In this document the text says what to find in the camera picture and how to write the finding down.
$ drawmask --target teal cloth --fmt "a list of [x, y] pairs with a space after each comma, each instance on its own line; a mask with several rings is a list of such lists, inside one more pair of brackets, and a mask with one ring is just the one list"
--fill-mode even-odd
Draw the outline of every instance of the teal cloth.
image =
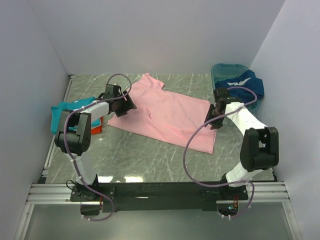
[[[59, 120], [60, 116], [63, 110], [68, 109], [68, 110], [75, 110], [75, 109], [80, 109], [82, 106], [86, 106], [88, 104], [91, 104], [96, 98], [95, 97], [88, 97], [85, 99], [79, 99], [74, 102], [60, 102], [57, 106], [52, 106], [51, 107], [51, 113], [52, 113], [52, 119], [51, 119], [51, 127], [50, 131], [52, 132], [53, 135], [56, 134], [58, 125], [59, 125]], [[95, 120], [92, 124], [91, 127], [95, 128], [101, 125], [101, 120], [100, 118]], [[76, 130], [77, 127], [70, 127], [70, 130]]]

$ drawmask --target pink t-shirt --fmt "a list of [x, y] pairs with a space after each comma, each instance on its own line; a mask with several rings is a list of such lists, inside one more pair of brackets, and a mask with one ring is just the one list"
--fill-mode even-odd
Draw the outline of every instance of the pink t-shirt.
[[[162, 90], [164, 83], [149, 73], [132, 85], [129, 93], [137, 109], [127, 115], [114, 115], [108, 125], [131, 133], [185, 147], [191, 135], [202, 125], [210, 103], [175, 92]], [[212, 154], [216, 130], [202, 128], [189, 148]]]

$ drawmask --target white enclosure panel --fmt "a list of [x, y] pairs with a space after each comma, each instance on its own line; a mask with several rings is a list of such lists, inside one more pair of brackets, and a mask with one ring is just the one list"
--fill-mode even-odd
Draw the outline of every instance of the white enclosure panel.
[[320, 1], [287, 0], [251, 69], [263, 79], [257, 117], [279, 130], [284, 180], [305, 240], [320, 238]]
[[284, 0], [28, 0], [69, 74], [247, 67]]
[[0, 233], [14, 238], [51, 141], [67, 73], [26, 0], [0, 1]]

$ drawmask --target black metal base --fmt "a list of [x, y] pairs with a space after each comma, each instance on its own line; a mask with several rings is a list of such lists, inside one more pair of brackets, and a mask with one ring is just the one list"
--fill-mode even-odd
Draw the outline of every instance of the black metal base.
[[[221, 182], [203, 182], [209, 185]], [[77, 192], [74, 186], [71, 202], [99, 201], [97, 196], [93, 200], [86, 199]], [[99, 183], [99, 192], [107, 195], [115, 203], [115, 211], [141, 211], [141, 210], [186, 210], [202, 209], [203, 211], [216, 211], [217, 201], [247, 200], [248, 194], [245, 186], [240, 187], [203, 187], [194, 182], [133, 182], [133, 183]], [[103, 202], [103, 212], [111, 211], [111, 203]]]

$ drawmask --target marble table surface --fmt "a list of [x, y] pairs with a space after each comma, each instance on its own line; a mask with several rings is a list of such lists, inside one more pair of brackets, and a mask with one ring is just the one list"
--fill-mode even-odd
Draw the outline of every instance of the marble table surface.
[[[111, 74], [75, 75], [68, 102], [97, 97], [105, 89]], [[141, 74], [128, 74], [132, 82]], [[164, 82], [164, 90], [214, 102], [210, 74], [151, 74]], [[113, 78], [112, 83], [129, 87], [124, 77]], [[190, 181], [182, 165], [184, 148], [145, 136], [107, 126], [113, 113], [103, 121], [103, 132], [92, 135], [89, 153], [100, 182], [184, 182]], [[228, 118], [217, 130], [213, 154], [189, 149], [187, 166], [199, 181], [219, 181], [223, 174], [239, 163], [243, 136]], [[68, 158], [54, 148], [48, 171], [47, 184], [61, 184], [74, 180], [75, 174]], [[255, 181], [273, 181], [272, 169], [257, 174]]]

